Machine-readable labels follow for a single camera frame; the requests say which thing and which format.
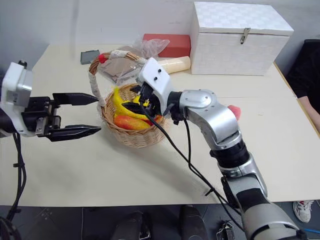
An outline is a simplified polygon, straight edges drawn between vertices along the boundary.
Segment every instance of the person's arm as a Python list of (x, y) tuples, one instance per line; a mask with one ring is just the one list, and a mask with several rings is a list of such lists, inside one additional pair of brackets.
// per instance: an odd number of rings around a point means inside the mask
[(315, 128), (320, 133), (320, 114), (311, 106), (309, 98), (307, 96), (299, 97), (298, 100), (305, 109), (306, 113), (309, 115)]

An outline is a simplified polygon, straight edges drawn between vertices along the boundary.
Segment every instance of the sneaker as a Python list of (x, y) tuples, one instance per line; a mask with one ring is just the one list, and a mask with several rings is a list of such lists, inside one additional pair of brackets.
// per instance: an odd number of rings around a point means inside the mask
[(293, 211), (296, 217), (303, 223), (308, 223), (311, 219), (311, 204), (313, 200), (294, 201)]

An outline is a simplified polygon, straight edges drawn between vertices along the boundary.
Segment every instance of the table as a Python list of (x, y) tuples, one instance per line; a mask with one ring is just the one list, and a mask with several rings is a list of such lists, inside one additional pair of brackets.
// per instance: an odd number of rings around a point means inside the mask
[[(57, 92), (91, 93), (88, 68), (80, 52), (107, 52), (119, 45), (50, 45), (33, 68), (32, 96)], [(173, 86), (210, 89), (225, 105), (241, 107), (239, 125), (268, 188), (271, 201), (320, 199), (310, 184), (319, 183), (319, 137), (281, 73), (272, 65), (265, 76), (171, 74)], [(111, 82), (97, 74), (107, 95)], [(98, 133), (78, 140), (50, 142), (22, 138), (27, 184), (22, 206), (89, 207), (217, 203), (208, 187), (188, 169), (164, 139), (141, 149), (118, 143), (97, 112), (97, 105), (68, 106), (58, 110), (62, 125), (102, 126)], [(210, 157), (197, 126), (190, 124), (192, 162), (223, 192), (217, 161)], [(187, 154), (184, 124), (169, 134)], [(0, 139), (0, 204), (11, 205), (16, 195), (17, 154), (12, 137)]]

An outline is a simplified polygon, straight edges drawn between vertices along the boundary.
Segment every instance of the metal latch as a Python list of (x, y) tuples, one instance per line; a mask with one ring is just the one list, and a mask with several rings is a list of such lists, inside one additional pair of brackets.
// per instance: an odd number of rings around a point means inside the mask
[(244, 29), (243, 35), (242, 35), (242, 37), (241, 37), (241, 39), (240, 39), (240, 43), (241, 43), (241, 44), (244, 44), (244, 42), (246, 41), (250, 30), (251, 30), (250, 27), (246, 27), (246, 28)]

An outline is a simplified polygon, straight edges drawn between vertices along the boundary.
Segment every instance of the white storage box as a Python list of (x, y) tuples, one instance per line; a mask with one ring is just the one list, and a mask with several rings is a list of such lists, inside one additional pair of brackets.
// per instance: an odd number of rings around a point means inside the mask
[(293, 32), (269, 5), (195, 2), (191, 73), (264, 75)]

